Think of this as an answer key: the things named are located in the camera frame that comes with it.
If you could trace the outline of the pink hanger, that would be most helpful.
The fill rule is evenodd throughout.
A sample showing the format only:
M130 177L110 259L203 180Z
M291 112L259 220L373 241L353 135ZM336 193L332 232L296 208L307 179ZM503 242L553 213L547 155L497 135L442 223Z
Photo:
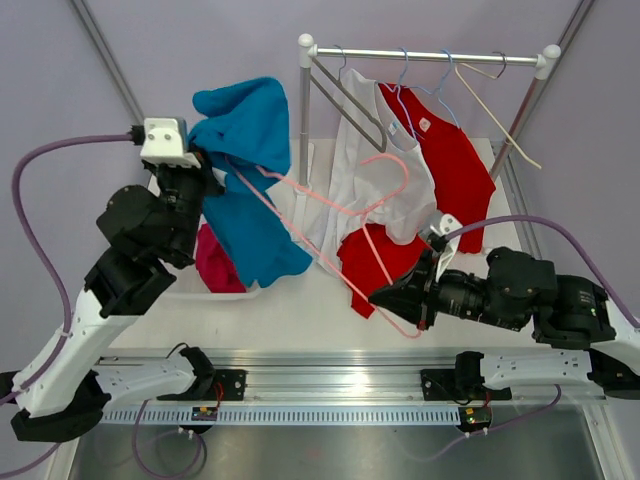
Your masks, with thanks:
M380 256L375 246L375 243L373 242L370 234L368 233L366 222L368 219L368 215L371 212L381 207L388 200L390 200L391 198L395 197L396 195L398 195L399 193L405 190L409 181L409 171L406 164L400 158L390 153L376 154L368 159L363 160L360 163L360 165L365 166L379 160L389 160L395 163L402 171L402 174L403 174L402 183L398 188L394 189L391 193L385 195L379 200L376 200L372 205L364 207L363 209L360 209L360 210L348 209L344 206L339 205L336 202L330 201L328 198L316 193L315 191L311 190L309 187L304 187L301 184L298 184L295 181L289 179L288 177L281 175L280 173L268 171L261 166L255 166L254 169L257 170L263 177L275 178L279 182L289 185L296 192L300 192L304 195L310 196L311 198L321 202L324 205L329 206L330 208L340 213L343 213L350 217L358 217L361 221L361 228L364 230L364 235L369 244L370 250L372 251L374 258L376 259L376 262L378 263L380 270L385 275L387 283L391 285L392 278L382 260L382 257ZM340 269L333 262L329 260L329 258L326 255L324 255L317 247L315 247L313 243L302 233L302 231L298 227L294 225L292 221L287 220L283 216L283 214L274 206L274 204L271 201L267 200L266 197L259 192L259 190L246 178L244 174L240 172L240 170L237 167L232 165L228 159L226 159L226 163L229 165L232 172L237 176L237 178L249 189L249 191L258 200L260 200L262 204L266 206L281 221L281 223L284 226L288 227L294 233L294 235L297 236L298 239L301 240L303 244L306 245L320 260L324 261L330 267L330 269L339 276L339 278L346 284L346 286L352 290L353 293L359 296L362 300L367 299L367 296L347 276L345 276L340 271Z

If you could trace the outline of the blue t shirt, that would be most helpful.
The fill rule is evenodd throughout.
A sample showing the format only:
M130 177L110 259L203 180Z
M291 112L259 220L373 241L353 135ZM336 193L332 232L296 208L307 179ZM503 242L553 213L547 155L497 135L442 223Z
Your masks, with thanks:
M288 174L291 167L289 107L281 83L259 77L193 95L204 116L189 143L223 175L225 193L207 196L203 215L247 287L270 287L284 276L304 273L312 257L291 239L268 204L279 182L261 171Z

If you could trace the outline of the magenta t shirt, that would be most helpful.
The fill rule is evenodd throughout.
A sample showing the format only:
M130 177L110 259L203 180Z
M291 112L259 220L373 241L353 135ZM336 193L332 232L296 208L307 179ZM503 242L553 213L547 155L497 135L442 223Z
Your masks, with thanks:
M208 224L203 224L197 234L195 268L211 293L244 294L245 285L240 281L236 268Z

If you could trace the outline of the white t shirt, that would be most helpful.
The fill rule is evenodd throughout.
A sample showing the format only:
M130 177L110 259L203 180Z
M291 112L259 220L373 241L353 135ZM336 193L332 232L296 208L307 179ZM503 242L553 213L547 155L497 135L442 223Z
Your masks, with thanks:
M400 158L409 171L404 191L388 200L368 215L368 222L384 226L386 234L399 245L411 243L427 218L436 210L433 177L423 158L419 142L403 127L404 114L397 116L387 106L379 85L354 69L342 76L342 85L364 108L360 111L342 93L335 99L373 138L378 128L368 120L367 114L378 120L387 138L386 152ZM392 161L379 160L361 166L360 163L378 151L365 136L346 119L341 119L334 149L328 199L352 210L372 205L391 193L402 183L401 169Z

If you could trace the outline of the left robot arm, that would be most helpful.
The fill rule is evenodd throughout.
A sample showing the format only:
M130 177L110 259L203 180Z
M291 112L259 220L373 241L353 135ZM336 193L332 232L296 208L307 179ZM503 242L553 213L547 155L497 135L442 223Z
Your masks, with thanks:
M195 401L212 392L215 368L197 347L138 367L99 363L175 282L167 268L193 264L204 197L224 190L201 149L191 146L185 156L191 165L145 161L157 194L133 185L111 197L97 220L109 246L86 275L73 317L27 367L2 373L1 391L16 396L11 427L17 440L63 443L121 405Z

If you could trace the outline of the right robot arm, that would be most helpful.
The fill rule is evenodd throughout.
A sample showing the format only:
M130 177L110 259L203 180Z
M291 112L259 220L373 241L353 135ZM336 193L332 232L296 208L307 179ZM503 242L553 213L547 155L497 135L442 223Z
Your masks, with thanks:
M592 281L559 275L550 261L500 247L487 258L485 278L440 267L431 250L371 304L420 329L447 314L513 332L532 326L548 353L457 354L443 385L454 399L483 399L516 386L590 385L605 396L639 397L639 331L611 293Z

